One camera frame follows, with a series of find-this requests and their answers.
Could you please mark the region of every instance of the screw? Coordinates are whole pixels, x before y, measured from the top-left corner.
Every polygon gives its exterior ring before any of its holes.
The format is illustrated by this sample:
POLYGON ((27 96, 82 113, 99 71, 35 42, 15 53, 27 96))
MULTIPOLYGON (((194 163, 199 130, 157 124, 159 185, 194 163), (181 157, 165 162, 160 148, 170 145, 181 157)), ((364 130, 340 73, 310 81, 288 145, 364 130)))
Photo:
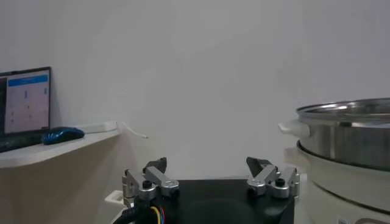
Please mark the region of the screw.
POLYGON ((143 189, 149 189, 149 188, 151 188, 152 187, 152 182, 151 181, 149 181, 149 180, 144 180, 143 182, 142 182, 142 188, 143 189))
POLYGON ((283 179, 279 178, 279 179, 275 180, 275 185, 277 187, 283 187, 285 185, 285 181, 283 179))

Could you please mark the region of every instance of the laptop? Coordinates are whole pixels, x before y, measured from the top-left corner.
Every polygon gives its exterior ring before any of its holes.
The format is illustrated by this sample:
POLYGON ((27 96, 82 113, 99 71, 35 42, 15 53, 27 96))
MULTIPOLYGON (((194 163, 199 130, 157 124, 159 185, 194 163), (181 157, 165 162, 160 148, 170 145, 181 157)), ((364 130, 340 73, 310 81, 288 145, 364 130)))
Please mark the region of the laptop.
POLYGON ((41 143, 50 129, 51 68, 0 73, 0 152, 41 143))

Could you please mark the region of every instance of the laptop screen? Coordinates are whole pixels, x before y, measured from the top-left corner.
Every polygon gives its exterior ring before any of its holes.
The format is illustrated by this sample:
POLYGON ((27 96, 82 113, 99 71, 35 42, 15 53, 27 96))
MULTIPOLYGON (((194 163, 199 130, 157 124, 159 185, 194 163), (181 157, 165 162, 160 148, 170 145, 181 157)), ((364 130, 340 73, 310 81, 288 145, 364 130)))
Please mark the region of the laptop screen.
POLYGON ((50 68, 0 76, 0 135, 49 128, 50 68))

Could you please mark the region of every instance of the black cable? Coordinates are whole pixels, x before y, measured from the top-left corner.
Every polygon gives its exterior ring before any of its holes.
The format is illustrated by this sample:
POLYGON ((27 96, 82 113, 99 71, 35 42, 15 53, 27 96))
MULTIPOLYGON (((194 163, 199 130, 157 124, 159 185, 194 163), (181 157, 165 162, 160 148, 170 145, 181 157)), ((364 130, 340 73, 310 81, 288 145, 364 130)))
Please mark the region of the black cable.
POLYGON ((126 209, 122 212, 122 215, 119 216, 113 224, 129 224, 130 222, 134 222, 134 220, 138 217, 138 209, 135 207, 126 209))

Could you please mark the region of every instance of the blue computer mouse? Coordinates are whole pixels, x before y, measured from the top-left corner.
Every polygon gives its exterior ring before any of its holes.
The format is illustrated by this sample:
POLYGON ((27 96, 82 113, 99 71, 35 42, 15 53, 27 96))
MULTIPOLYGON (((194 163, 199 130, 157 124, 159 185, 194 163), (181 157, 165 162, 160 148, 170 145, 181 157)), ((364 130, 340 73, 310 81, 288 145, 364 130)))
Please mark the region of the blue computer mouse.
POLYGON ((52 128, 42 135, 42 143, 45 145, 66 142, 73 139, 84 137, 85 133, 82 130, 72 127, 57 127, 52 128))

